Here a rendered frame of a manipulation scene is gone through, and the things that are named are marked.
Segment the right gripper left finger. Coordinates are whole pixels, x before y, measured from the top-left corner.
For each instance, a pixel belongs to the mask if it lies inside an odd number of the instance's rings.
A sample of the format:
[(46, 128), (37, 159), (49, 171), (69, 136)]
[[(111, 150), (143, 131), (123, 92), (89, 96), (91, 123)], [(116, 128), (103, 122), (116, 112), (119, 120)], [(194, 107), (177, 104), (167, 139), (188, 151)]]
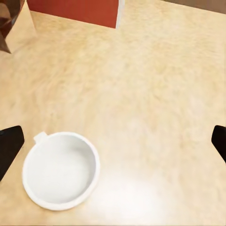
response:
[(0, 181), (24, 144), (21, 126), (0, 130)]

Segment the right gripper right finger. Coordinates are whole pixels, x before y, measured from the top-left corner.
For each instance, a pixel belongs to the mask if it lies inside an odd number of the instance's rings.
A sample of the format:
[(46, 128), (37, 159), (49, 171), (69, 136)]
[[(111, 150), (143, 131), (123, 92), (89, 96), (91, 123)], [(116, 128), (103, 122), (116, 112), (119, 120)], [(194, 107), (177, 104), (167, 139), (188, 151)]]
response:
[(226, 127), (215, 126), (212, 132), (211, 142), (226, 162)]

